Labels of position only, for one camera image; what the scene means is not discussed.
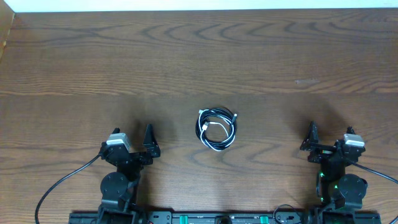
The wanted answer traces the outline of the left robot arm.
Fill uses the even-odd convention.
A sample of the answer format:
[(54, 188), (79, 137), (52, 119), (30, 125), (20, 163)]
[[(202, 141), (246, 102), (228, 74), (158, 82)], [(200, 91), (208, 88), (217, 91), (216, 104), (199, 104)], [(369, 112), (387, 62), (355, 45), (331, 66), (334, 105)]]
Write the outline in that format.
[(161, 154), (150, 124), (146, 127), (143, 145), (145, 151), (130, 152), (131, 142), (119, 128), (102, 143), (99, 155), (115, 166), (116, 171), (101, 181), (97, 223), (149, 223), (147, 212), (136, 202), (141, 170)]

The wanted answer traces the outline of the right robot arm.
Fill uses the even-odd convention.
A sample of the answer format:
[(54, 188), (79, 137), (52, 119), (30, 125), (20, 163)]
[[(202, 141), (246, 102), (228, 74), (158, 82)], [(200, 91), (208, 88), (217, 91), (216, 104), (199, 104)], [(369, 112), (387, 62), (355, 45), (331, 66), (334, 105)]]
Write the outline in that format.
[(355, 212), (362, 208), (368, 183), (346, 168), (356, 162), (365, 151), (365, 143), (350, 126), (342, 139), (334, 145), (320, 143), (316, 122), (308, 127), (300, 150), (308, 151), (307, 160), (320, 164), (317, 174), (316, 193), (321, 205), (308, 210), (303, 223), (354, 223)]

